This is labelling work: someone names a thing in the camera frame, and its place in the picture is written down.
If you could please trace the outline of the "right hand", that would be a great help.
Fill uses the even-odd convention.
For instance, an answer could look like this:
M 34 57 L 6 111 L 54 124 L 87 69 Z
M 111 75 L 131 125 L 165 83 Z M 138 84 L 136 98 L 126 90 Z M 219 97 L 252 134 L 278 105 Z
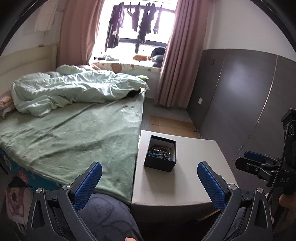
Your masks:
M 272 194 L 271 207 L 275 203 L 283 207 L 284 210 L 273 233 L 278 235 L 290 232 L 295 235 L 295 193 L 290 195 L 282 194 L 281 196 Z

